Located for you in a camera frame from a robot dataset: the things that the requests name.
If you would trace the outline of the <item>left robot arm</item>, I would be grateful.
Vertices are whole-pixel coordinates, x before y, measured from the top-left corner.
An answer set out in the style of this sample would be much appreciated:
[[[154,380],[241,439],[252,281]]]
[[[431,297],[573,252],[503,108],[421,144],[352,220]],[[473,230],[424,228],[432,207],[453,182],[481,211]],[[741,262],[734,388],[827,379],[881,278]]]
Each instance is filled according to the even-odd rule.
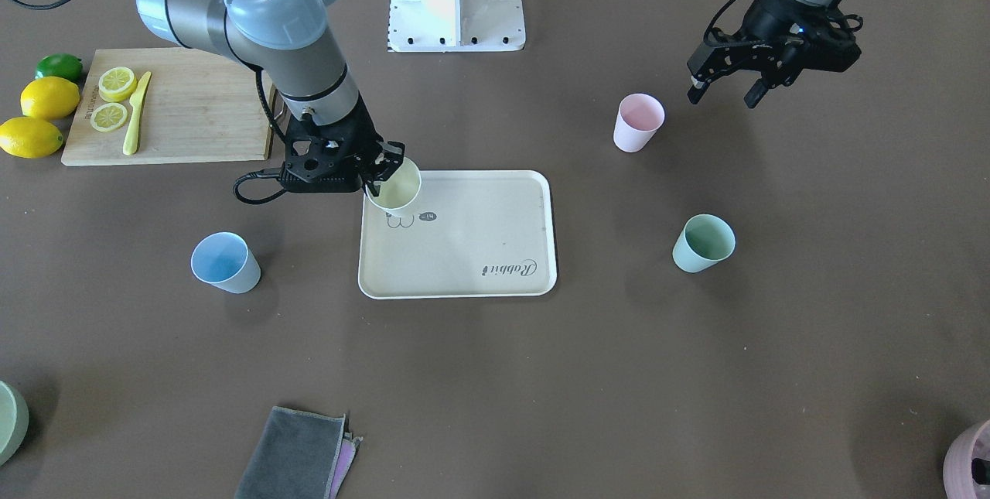
[[[736,1],[715,13],[688,60],[691,104],[699,103],[715,80],[754,71],[760,78],[745,103],[755,108],[767,91],[791,86],[805,70],[845,72],[862,55],[855,39],[862,17],[842,12],[842,0],[754,0],[739,29],[727,33],[715,24]]]

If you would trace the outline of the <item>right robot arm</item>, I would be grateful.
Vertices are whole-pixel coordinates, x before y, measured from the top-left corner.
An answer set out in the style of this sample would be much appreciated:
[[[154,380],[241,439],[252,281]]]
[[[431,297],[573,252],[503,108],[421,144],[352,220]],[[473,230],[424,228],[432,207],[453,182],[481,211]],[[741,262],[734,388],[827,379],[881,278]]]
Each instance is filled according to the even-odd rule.
[[[336,0],[135,0],[149,31],[267,73],[290,112],[277,179],[293,193],[377,196],[405,147],[376,132],[326,8]]]

